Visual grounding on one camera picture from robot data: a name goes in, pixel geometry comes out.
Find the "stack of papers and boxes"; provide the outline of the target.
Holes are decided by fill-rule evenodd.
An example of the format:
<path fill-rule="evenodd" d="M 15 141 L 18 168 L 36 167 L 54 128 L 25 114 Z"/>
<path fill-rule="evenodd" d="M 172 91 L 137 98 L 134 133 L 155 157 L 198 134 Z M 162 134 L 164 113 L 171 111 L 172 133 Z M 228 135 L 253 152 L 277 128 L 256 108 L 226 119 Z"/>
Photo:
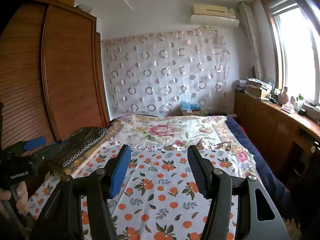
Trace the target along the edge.
<path fill-rule="evenodd" d="M 235 81 L 236 90 L 244 92 L 252 98 L 267 98 L 271 94 L 272 86 L 256 78 L 246 78 Z"/>

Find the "navy circle-patterned garment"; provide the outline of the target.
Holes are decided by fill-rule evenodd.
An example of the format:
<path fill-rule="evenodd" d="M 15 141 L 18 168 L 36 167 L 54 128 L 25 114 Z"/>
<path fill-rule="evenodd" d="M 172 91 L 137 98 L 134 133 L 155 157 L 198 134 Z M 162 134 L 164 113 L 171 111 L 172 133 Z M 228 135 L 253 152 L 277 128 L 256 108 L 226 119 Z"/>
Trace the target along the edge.
<path fill-rule="evenodd" d="M 106 127 L 83 127 L 59 145 L 60 153 L 50 162 L 50 167 L 61 176 L 73 174 L 81 164 L 103 143 Z"/>

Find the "window with frame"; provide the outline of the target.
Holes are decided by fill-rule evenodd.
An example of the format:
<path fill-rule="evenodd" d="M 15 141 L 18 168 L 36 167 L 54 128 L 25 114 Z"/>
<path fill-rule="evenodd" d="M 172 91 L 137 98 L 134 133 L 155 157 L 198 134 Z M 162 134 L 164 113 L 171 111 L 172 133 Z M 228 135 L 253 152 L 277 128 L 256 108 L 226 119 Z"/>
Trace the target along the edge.
<path fill-rule="evenodd" d="M 276 86 L 319 104 L 319 34 L 295 0 L 261 0 L 270 26 Z"/>

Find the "floral quilt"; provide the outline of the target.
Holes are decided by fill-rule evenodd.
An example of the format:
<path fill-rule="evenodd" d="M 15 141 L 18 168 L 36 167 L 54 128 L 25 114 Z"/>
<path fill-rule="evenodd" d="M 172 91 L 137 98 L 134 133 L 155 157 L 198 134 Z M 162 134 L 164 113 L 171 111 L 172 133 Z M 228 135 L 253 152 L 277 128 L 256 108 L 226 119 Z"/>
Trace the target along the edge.
<path fill-rule="evenodd" d="M 231 130 L 225 116 L 124 115 L 107 130 L 110 142 L 131 146 L 183 151 L 195 145 L 198 150 L 210 150 L 217 162 L 244 178 L 256 175 L 254 155 Z"/>

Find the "dark blue blanket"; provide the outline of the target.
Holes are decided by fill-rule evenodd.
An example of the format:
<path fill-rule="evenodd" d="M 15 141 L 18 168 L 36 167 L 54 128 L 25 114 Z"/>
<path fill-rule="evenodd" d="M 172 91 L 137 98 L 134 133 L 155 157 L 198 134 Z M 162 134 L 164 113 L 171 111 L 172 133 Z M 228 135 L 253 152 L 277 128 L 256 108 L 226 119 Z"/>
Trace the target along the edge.
<path fill-rule="evenodd" d="M 290 197 L 289 190 L 273 174 L 262 155 L 249 140 L 243 128 L 232 117 L 227 117 L 225 123 L 238 142 L 247 148 L 249 153 L 253 154 L 253 159 L 256 162 L 256 170 L 273 202 L 288 200 Z"/>

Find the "wooden sideboard cabinet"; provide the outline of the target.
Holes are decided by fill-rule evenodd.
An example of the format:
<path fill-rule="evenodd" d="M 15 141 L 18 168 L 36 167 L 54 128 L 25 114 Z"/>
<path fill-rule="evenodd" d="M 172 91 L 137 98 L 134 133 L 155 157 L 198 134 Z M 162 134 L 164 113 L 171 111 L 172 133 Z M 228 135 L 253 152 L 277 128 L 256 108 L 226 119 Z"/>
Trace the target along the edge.
<path fill-rule="evenodd" d="M 313 120 L 297 113 L 286 113 L 279 105 L 254 99 L 237 90 L 234 113 L 236 122 L 276 175 L 284 172 L 294 143 L 310 156 L 313 142 L 319 141 L 319 125 Z"/>

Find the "pink ceramic figurine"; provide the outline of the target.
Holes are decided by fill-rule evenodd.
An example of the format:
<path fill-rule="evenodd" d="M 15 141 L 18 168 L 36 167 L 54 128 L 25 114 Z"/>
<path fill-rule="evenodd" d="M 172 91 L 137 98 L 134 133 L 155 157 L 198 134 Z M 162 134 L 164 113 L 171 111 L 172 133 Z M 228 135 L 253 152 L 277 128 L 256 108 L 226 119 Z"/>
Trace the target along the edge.
<path fill-rule="evenodd" d="M 280 105 L 285 105 L 287 102 L 289 102 L 287 86 L 284 86 L 280 91 L 280 94 L 278 95 L 278 102 Z"/>

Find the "wall air conditioner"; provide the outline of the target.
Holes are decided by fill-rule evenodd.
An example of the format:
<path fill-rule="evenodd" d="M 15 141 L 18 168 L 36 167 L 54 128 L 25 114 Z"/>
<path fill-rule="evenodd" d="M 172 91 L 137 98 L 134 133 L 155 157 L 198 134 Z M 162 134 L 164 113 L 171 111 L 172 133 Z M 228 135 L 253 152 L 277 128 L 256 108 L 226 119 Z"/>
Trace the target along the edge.
<path fill-rule="evenodd" d="M 233 8 L 209 4 L 193 4 L 191 23 L 210 27 L 237 28 L 240 21 Z"/>

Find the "cardboard box with blue bag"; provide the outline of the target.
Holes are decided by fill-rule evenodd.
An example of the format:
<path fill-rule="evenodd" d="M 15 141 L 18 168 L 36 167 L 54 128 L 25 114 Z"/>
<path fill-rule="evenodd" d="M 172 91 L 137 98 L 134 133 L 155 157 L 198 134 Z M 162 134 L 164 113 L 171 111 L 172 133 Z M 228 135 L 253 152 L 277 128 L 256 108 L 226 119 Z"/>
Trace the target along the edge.
<path fill-rule="evenodd" d="M 183 116 L 196 115 L 200 116 L 201 107 L 199 104 L 191 104 L 186 101 L 181 102 L 181 112 Z"/>

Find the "brown wooden louvered wardrobe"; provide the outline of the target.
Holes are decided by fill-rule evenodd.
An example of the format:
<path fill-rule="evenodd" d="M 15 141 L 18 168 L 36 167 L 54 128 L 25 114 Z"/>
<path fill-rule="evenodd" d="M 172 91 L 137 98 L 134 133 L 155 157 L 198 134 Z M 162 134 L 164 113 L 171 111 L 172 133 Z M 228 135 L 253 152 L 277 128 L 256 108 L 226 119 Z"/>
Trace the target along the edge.
<path fill-rule="evenodd" d="M 109 122 L 97 19 L 74 2 L 1 0 L 1 148 Z"/>

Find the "sheer circle-patterned curtain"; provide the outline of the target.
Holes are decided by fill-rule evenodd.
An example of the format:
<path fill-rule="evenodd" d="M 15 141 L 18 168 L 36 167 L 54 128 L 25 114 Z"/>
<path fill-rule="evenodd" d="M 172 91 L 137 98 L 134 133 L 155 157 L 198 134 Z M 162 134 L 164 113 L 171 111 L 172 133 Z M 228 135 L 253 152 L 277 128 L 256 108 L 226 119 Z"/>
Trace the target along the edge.
<path fill-rule="evenodd" d="M 111 39 L 106 59 L 115 111 L 161 115 L 183 105 L 206 113 L 227 109 L 230 53 L 217 30 Z"/>

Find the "beige window curtain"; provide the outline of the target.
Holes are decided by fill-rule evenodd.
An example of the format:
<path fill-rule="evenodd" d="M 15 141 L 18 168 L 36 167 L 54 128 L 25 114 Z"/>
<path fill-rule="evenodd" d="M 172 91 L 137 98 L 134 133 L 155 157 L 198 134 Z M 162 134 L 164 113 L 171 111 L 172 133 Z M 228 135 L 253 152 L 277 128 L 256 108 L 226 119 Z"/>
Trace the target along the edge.
<path fill-rule="evenodd" d="M 251 10 L 251 7 L 247 5 L 245 2 L 239 3 L 239 12 L 253 55 L 256 77 L 260 80 L 263 80 L 264 68 L 260 58 L 259 35 L 253 12 Z"/>

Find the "green cap bottle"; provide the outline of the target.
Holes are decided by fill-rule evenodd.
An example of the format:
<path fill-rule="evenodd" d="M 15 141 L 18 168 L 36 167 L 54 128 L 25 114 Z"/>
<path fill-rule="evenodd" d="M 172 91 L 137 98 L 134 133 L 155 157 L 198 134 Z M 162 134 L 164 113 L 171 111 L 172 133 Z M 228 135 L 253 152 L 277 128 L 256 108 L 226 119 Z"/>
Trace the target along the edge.
<path fill-rule="evenodd" d="M 296 103 L 297 103 L 297 111 L 300 111 L 303 108 L 303 103 L 304 103 L 304 97 L 301 94 L 298 95 Z"/>

